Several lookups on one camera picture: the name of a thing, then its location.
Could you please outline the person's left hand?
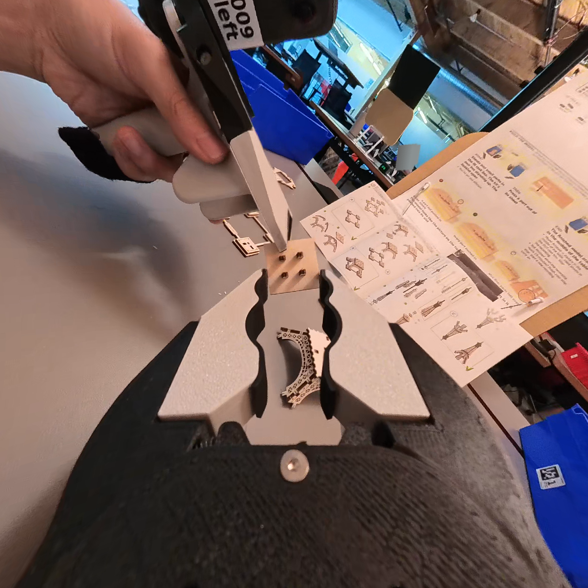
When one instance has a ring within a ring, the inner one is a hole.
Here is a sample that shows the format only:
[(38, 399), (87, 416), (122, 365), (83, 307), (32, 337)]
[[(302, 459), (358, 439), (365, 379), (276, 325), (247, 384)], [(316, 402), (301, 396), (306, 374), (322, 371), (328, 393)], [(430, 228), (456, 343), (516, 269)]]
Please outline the person's left hand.
[(156, 107), (182, 152), (227, 156), (187, 94), (188, 70), (119, 1), (1, 1), (1, 70), (46, 83), (88, 128)]

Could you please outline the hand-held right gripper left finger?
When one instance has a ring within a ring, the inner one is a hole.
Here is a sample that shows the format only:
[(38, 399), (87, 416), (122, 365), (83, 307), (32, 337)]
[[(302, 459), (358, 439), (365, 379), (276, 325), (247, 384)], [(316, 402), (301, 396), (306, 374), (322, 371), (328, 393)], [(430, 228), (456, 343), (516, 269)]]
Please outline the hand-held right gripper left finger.
[(265, 328), (268, 272), (255, 271), (201, 316), (158, 412), (160, 420), (248, 422), (268, 400)]

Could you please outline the wooden four-square frame piece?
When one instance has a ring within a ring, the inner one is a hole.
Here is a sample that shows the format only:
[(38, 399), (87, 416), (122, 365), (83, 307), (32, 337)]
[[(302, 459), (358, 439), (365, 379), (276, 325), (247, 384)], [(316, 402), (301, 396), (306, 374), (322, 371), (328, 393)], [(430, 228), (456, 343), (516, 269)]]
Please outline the wooden four-square frame piece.
[[(295, 182), (287, 173), (283, 172), (281, 169), (274, 166), (273, 173), (278, 183), (288, 187), (290, 190), (296, 188)], [(261, 222), (261, 216), (257, 210), (254, 212), (244, 213), (243, 215), (248, 219), (252, 219), (255, 222), (255, 224), (257, 224), (257, 226), (261, 229), (261, 231), (263, 232), (263, 241), (261, 241), (260, 243), (255, 243), (254, 240), (252, 240), (249, 237), (241, 237), (237, 230), (231, 225), (229, 219), (227, 218), (222, 220), (222, 224), (233, 237), (232, 244), (244, 257), (250, 258), (252, 256), (260, 254), (262, 247), (267, 246), (269, 244), (273, 244), (274, 239), (272, 238), (272, 235), (269, 233), (269, 230)]]

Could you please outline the folded assembly instruction booklet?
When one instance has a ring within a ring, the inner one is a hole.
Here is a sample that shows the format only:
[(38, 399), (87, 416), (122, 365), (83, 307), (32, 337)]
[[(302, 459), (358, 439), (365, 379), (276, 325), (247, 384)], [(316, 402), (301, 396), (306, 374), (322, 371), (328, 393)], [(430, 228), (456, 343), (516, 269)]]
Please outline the folded assembly instruction booklet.
[(357, 296), (399, 325), (460, 386), (532, 340), (460, 250), (372, 182), (300, 221)]

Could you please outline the large instruction poster sheet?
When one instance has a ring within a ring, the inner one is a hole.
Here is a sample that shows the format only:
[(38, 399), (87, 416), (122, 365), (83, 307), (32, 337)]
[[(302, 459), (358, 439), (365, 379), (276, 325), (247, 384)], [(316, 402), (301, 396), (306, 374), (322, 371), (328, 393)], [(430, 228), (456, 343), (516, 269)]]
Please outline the large instruction poster sheet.
[[(522, 323), (587, 286), (587, 70), (489, 132), (393, 203), (466, 254)], [(521, 300), (542, 297), (533, 307)]]

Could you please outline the small red plastic bin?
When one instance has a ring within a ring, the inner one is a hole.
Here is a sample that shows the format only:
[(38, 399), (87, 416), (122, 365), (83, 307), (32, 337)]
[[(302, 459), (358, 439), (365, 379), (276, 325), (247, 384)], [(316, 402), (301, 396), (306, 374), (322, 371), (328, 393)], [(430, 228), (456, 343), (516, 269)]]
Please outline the small red plastic bin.
[(562, 361), (569, 372), (569, 382), (581, 397), (587, 401), (587, 349), (580, 343), (561, 354)]

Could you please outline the wooden poster backing board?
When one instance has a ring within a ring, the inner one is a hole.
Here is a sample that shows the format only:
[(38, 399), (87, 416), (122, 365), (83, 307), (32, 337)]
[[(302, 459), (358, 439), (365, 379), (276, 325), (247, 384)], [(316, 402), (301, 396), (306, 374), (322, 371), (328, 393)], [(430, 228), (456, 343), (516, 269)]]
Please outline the wooden poster backing board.
[[(416, 171), (408, 174), (405, 178), (394, 184), (386, 191), (390, 199), (401, 196), (412, 187), (420, 184), (430, 175), (437, 174), (437, 170), (447, 164), (450, 160), (459, 156), (463, 151), (469, 149), (476, 142), (480, 141), (487, 132), (475, 132), (458, 139), (443, 151), (429, 159)], [(549, 305), (535, 315), (523, 321), (520, 326), (533, 336), (547, 332), (583, 313), (587, 310), (587, 286), (570, 293), (561, 300)]]

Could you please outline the black panel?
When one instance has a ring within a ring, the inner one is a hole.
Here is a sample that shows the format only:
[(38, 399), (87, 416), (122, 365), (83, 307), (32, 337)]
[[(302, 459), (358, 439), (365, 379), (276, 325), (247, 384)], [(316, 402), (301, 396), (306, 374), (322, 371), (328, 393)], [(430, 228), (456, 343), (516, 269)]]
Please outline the black panel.
[(441, 68), (411, 45), (407, 45), (390, 78), (388, 89), (413, 111)]

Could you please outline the wooden square plate with pegs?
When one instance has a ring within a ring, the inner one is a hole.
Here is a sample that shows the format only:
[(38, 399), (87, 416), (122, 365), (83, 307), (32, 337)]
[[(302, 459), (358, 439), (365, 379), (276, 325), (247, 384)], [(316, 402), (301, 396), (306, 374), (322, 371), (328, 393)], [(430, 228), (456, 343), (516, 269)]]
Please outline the wooden square plate with pegs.
[(319, 262), (311, 238), (290, 240), (285, 251), (274, 244), (264, 248), (271, 295), (317, 289)]

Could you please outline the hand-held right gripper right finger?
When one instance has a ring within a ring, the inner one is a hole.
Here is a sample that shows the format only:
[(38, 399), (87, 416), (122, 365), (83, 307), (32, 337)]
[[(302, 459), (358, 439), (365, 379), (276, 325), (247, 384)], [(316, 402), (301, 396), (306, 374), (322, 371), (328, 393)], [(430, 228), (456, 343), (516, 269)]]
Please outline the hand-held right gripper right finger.
[(320, 406), (339, 422), (422, 422), (430, 411), (390, 323), (331, 270), (319, 274), (324, 351)]

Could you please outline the grey desk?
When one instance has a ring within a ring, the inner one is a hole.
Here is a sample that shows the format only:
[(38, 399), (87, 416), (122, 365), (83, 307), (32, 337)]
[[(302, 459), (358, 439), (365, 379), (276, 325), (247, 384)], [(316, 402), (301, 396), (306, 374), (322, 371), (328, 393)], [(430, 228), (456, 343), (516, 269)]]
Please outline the grey desk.
[(393, 331), (423, 424), (296, 442), (158, 409), (254, 264), (166, 185), (94, 178), (48, 89), (1, 74), (1, 587), (537, 587), (528, 492)]

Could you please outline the wooden lattice tower base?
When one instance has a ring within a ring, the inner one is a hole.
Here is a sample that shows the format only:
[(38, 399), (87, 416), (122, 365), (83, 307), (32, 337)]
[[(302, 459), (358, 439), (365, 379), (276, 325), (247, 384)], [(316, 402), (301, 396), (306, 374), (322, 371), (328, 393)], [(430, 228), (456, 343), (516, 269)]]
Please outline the wooden lattice tower base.
[(325, 350), (330, 338), (319, 330), (299, 331), (281, 327), (276, 338), (296, 343), (301, 366), (296, 379), (281, 393), (291, 409), (299, 406), (308, 396), (320, 390)]

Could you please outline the cardboard panel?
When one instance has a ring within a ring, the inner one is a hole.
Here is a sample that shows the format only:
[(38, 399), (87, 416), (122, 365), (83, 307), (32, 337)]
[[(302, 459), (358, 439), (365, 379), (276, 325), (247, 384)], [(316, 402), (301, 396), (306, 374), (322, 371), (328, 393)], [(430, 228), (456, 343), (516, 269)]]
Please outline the cardboard panel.
[(413, 108), (390, 89), (383, 88), (366, 111), (365, 124), (375, 127), (387, 145), (394, 145), (413, 119), (413, 113)]

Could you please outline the black stand pole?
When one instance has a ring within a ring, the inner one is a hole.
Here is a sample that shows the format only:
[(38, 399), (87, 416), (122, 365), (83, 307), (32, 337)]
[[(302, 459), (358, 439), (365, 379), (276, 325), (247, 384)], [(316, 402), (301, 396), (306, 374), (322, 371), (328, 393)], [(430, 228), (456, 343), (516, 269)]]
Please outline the black stand pole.
[(521, 113), (540, 99), (555, 84), (564, 79), (570, 70), (587, 58), (587, 27), (583, 28), (572, 43), (544, 67), (526, 86), (500, 109), (481, 128), (480, 132), (491, 132)]

